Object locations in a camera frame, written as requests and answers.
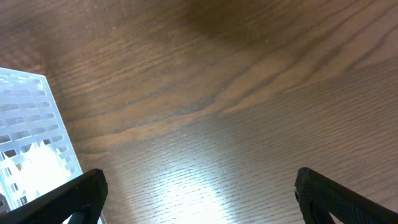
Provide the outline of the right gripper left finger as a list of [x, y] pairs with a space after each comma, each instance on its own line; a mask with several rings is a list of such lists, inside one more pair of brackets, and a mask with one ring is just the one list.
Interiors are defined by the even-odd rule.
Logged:
[[92, 169], [1, 216], [1, 223], [97, 223], [107, 195], [104, 172]]

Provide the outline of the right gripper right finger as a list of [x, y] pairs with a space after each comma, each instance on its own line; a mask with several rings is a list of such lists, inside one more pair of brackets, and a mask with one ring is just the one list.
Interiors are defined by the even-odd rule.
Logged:
[[306, 224], [397, 223], [397, 213], [339, 183], [303, 167], [295, 181], [295, 197]]

